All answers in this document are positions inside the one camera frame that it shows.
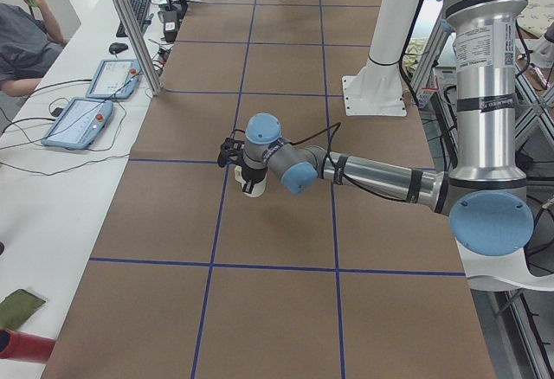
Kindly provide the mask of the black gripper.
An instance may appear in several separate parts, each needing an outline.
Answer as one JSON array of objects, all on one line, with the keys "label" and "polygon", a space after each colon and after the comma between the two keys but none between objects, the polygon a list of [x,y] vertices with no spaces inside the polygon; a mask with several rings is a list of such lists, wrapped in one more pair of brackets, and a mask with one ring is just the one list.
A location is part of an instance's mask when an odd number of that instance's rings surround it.
[{"label": "black gripper", "polygon": [[255,183],[261,183],[267,174],[267,166],[260,161],[253,160],[247,153],[242,153],[242,179],[245,183],[242,185],[242,192],[251,194]]}]

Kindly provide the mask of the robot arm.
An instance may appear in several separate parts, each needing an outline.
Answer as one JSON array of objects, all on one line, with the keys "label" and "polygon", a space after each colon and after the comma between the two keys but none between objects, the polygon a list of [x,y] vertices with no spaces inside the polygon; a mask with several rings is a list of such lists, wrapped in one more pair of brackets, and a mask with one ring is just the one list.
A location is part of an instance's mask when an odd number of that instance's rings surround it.
[{"label": "robot arm", "polygon": [[527,178],[516,165],[516,20],[527,0],[444,0],[438,29],[454,34],[456,83],[447,92],[452,121],[423,121],[430,144],[442,150],[437,171],[380,163],[290,141],[272,114],[255,114],[245,138],[234,142],[231,163],[248,196],[273,173],[293,193],[317,179],[351,185],[392,202],[429,207],[449,219],[455,239],[470,251],[503,256],[523,248],[534,228],[526,204]]}]

